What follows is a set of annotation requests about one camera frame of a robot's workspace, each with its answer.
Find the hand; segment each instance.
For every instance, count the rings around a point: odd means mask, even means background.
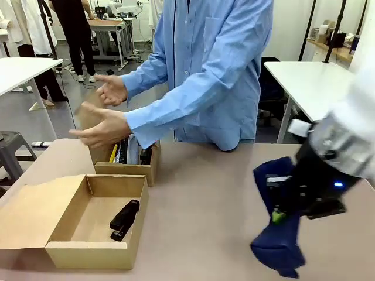
[[[125,114],[121,111],[98,108],[88,102],[82,103],[81,110],[96,114],[103,120],[90,129],[69,131],[72,135],[78,136],[85,145],[93,148],[112,145],[131,134]]]
[[[128,90],[120,76],[95,75],[95,78],[105,82],[105,84],[96,91],[105,105],[113,105],[116,107],[128,98]]]

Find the shirt pocket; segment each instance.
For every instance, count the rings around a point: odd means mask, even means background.
[[[219,35],[222,27],[222,21],[219,18],[206,18],[206,23],[203,32],[204,50],[202,57],[202,64],[207,62],[210,52],[215,44],[217,35]]]

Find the yellow pencil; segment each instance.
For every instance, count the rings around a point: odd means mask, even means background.
[[[110,158],[110,163],[113,163],[113,161],[115,160],[116,151],[117,151],[117,145],[115,145],[115,147],[113,148],[112,155]]]

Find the blue cloth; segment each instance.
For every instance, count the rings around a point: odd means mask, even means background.
[[[191,0],[189,10],[186,0],[164,2],[154,52],[122,76],[128,100],[168,82],[161,100],[125,114],[143,148],[171,130],[180,141],[213,142],[221,150],[255,139],[272,10],[273,0]]]
[[[267,188],[267,175],[289,176],[293,167],[291,159],[285,157],[264,163],[254,170],[255,182],[270,217],[273,206]],[[297,244],[300,216],[300,213],[296,213],[278,225],[270,219],[268,226],[250,244],[257,259],[283,277],[298,278],[295,269],[305,264],[305,258]]]

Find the blue button-up shirt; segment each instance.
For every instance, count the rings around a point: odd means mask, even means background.
[[[125,114],[142,147],[171,130],[180,141],[221,150],[255,139],[272,7],[273,0],[191,0],[189,9],[187,0],[165,1],[154,52],[122,76],[128,100],[168,82],[161,100]]]

